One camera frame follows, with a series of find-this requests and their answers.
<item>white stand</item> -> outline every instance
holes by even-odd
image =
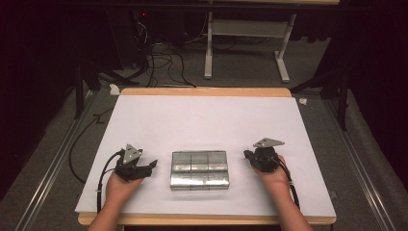
[[[290,79],[283,61],[283,55],[288,45],[295,19],[296,14],[292,14],[288,22],[213,20],[213,13],[209,13],[204,78],[211,79],[213,77],[213,35],[270,37],[283,39],[280,51],[275,51],[274,56],[282,82],[289,83]]]

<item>forearm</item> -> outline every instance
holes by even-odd
[[[117,220],[119,218],[120,209],[114,206],[105,205],[92,224],[88,231],[113,231],[116,230]]]
[[[273,198],[282,231],[313,230],[289,194]]]

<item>aluminum rail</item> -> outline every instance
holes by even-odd
[[[72,122],[68,132],[66,133],[62,143],[60,144],[54,160],[52,161],[50,167],[47,169],[45,175],[40,181],[37,190],[30,201],[30,204],[27,206],[27,209],[25,210],[23,216],[21,216],[20,221],[15,227],[15,231],[30,230],[31,226],[36,220],[38,212],[41,209],[45,198],[50,192],[52,185],[54,184],[58,173],[60,172],[60,169],[64,164],[64,160],[66,159],[69,147],[72,145],[72,141],[77,134],[77,130],[81,125],[84,116],[87,114],[87,111],[89,110],[91,104],[96,98],[95,96],[95,93],[92,94],[90,91],[88,92],[85,109],[83,110],[81,115]]]
[[[347,148],[348,158],[351,162],[357,180],[359,181],[361,188],[367,198],[369,205],[371,206],[372,212],[374,213],[375,218],[377,219],[378,224],[381,227],[381,230],[384,231],[396,231],[393,222],[384,206],[382,198],[378,193],[376,187],[373,185],[369,174],[364,168],[364,164],[360,160],[357,151],[355,150],[348,133],[343,130],[342,126],[336,119],[336,109],[331,100],[323,100],[326,110],[331,115],[334,123],[336,124],[337,129],[339,130],[340,135],[344,141],[345,147]]]

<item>floor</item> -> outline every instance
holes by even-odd
[[[280,81],[272,57],[271,51],[279,46],[279,41],[255,38],[243,38],[232,47],[232,40],[215,42],[212,80],[204,79],[203,43],[189,43],[183,49],[157,45],[154,78],[143,75],[135,81],[139,81],[141,87],[148,85],[150,79],[153,79],[150,83],[157,83],[156,87],[181,87],[185,86],[180,83],[183,73],[186,80],[199,87],[292,88],[313,77],[328,42],[290,41],[284,58],[291,77],[289,84]],[[175,53],[182,55],[182,63]],[[118,73],[126,76],[132,71],[126,69]],[[94,123],[94,115],[111,109],[117,100],[117,96],[109,92],[109,83],[104,81],[100,92],[86,91],[86,110],[81,120],[73,119],[75,93],[67,97],[50,121],[32,158],[1,201],[0,230],[86,229],[78,223],[74,212],[84,185],[73,176],[69,160],[76,173],[85,179],[110,117],[107,112],[101,116],[100,123]],[[408,225],[407,193],[370,134],[352,92],[347,99],[346,132],[335,119],[335,99],[321,100],[319,89],[307,89],[293,97],[307,99],[306,105],[299,103],[298,107],[338,216],[334,230],[403,230]],[[253,230],[245,226],[229,228]],[[330,230],[329,226],[314,228]],[[138,228],[161,229],[169,227]],[[201,230],[203,227],[182,229]]]

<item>wooden table edge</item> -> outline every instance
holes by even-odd
[[[78,221],[90,225],[96,213],[80,213]],[[336,217],[306,217],[310,224],[328,225]],[[215,216],[215,215],[137,215],[121,214],[117,224],[122,225],[269,225],[279,224],[278,217],[267,216]]]
[[[285,88],[129,88],[122,90],[121,95],[292,97]]]

